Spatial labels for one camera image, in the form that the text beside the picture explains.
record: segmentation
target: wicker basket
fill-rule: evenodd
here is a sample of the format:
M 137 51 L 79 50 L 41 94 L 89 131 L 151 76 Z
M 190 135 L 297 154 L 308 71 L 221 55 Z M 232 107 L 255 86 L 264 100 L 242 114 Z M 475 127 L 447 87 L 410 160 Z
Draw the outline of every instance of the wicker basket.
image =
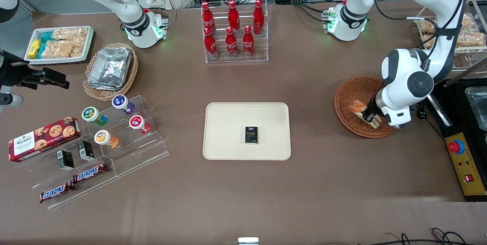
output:
M 125 86 L 122 89 L 120 89 L 119 91 L 93 89 L 88 84 L 88 80 L 83 81 L 83 87 L 85 89 L 85 92 L 89 96 L 92 96 L 92 97 L 99 99 L 99 100 L 102 100 L 102 101 L 111 101 L 111 99 L 113 99 L 113 97 L 115 95 L 125 94 L 130 89 L 130 86 L 132 86 L 132 83 L 134 82 L 135 76 L 137 75 L 137 69 L 139 68 L 139 60 L 137 59 L 137 55 L 135 54 L 134 49 L 132 49 L 132 47 L 128 46 L 127 44 L 112 43 L 112 44 L 108 44 L 105 47 L 127 48 L 132 52 L 132 59 L 130 60 L 129 71 L 127 72 L 127 80 L 125 81 Z M 85 71 L 86 77 L 90 76 L 91 70 L 93 68 L 93 64 L 96 61 L 96 58 L 98 57 L 99 52 L 100 51 L 96 52 L 96 54 L 90 60 L 90 63 L 88 64 L 86 71 Z
M 395 131 L 395 128 L 387 124 L 382 118 L 379 128 L 374 129 L 347 109 L 354 100 L 364 103 L 370 101 L 382 85 L 380 79 L 369 76 L 356 76 L 344 81 L 336 90 L 334 107 L 340 121 L 350 131 L 367 138 L 383 138 Z

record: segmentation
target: yellow control panel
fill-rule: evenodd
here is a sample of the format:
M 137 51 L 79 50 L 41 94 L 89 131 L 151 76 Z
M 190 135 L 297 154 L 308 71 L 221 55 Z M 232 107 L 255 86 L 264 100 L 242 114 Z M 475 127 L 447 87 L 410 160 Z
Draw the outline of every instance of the yellow control panel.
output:
M 463 133 L 445 138 L 458 179 L 466 196 L 487 195 Z

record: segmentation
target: cookie box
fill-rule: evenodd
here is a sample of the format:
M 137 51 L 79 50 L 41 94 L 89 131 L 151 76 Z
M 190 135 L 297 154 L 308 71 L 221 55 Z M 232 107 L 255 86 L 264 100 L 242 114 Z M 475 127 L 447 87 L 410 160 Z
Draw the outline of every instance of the cookie box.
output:
M 63 65 L 63 64 L 74 64 L 74 63 L 84 63 L 87 58 L 89 61 L 88 54 L 90 48 L 92 47 L 92 40 L 94 37 L 94 30 L 90 26 L 68 26 L 68 27 L 53 27 L 53 28 L 38 28 L 32 32 L 31 39 L 29 41 L 30 47 L 35 39 L 40 38 L 44 32 L 54 32 L 56 28 L 87 28 L 88 33 L 86 35 L 85 44 L 83 45 L 83 51 L 79 57 L 68 57 L 68 58 L 45 58 L 45 59 L 31 59 L 28 56 L 28 52 L 25 53 L 24 60 L 29 61 L 30 65 Z
M 81 136 L 78 119 L 58 120 L 8 142 L 8 160 L 21 162 Z

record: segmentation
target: power switch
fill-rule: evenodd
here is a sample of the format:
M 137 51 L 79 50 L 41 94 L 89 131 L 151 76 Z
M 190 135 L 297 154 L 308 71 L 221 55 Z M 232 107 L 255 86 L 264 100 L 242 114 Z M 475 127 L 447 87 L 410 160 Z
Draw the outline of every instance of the power switch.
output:
M 473 181 L 473 176 L 472 175 L 465 175 L 465 182 L 470 182 Z

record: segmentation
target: blue snack package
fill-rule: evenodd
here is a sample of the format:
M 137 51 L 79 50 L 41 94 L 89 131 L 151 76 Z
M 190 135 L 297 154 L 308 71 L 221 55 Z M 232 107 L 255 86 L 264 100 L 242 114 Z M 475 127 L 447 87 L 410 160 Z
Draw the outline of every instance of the blue snack package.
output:
M 42 33 L 42 35 L 40 36 L 40 41 L 41 42 L 47 42 L 48 40 L 54 40 L 53 39 L 53 32 L 44 32 Z
M 45 49 L 46 49 L 46 44 L 45 43 L 41 44 L 39 48 L 39 54 L 37 55 L 38 59 L 42 59 L 42 52 L 44 52 Z

